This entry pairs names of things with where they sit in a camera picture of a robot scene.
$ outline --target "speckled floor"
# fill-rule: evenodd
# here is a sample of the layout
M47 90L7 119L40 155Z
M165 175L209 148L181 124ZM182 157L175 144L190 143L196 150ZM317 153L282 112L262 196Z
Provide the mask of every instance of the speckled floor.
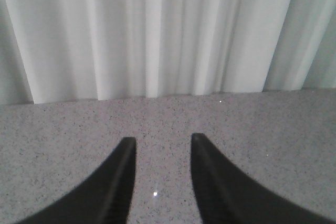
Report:
M201 223L193 132L266 187L336 220L336 90L303 90L0 106L0 223L73 189L123 136L138 139L129 223Z

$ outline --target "white curtain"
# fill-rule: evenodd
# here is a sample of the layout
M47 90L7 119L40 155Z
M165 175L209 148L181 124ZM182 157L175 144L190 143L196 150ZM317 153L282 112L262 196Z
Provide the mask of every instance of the white curtain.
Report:
M336 0L0 0L0 104L336 88Z

